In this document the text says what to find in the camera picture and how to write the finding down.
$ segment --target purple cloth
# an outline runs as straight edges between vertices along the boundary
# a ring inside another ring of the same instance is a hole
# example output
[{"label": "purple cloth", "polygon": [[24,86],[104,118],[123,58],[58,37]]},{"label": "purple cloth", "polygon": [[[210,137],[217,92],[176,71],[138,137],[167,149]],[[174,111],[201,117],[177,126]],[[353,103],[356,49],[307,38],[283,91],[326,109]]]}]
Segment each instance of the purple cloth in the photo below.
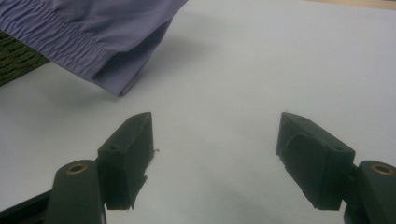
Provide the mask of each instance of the purple cloth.
[{"label": "purple cloth", "polygon": [[73,74],[125,94],[187,0],[1,0],[0,29]]}]

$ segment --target white table surface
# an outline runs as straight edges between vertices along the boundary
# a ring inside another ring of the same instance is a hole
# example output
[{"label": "white table surface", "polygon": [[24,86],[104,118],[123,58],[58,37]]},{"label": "white table surface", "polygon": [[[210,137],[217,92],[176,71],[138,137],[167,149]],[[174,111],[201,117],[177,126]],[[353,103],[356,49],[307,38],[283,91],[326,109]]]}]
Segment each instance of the white table surface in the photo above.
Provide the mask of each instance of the white table surface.
[{"label": "white table surface", "polygon": [[151,111],[155,147],[135,210],[107,223],[344,223],[315,210],[276,155],[282,111],[396,165],[396,11],[302,0],[191,0],[118,98],[48,63],[0,88],[0,210],[95,159]]}]

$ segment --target gray fabric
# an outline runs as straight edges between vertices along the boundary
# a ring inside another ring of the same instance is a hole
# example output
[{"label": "gray fabric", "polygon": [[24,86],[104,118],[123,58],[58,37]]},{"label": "gray fabric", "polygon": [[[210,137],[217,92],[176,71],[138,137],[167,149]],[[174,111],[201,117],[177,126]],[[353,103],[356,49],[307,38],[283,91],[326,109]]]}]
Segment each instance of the gray fabric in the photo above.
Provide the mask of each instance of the gray fabric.
[{"label": "gray fabric", "polygon": [[2,0],[0,29],[118,95],[187,0]]}]

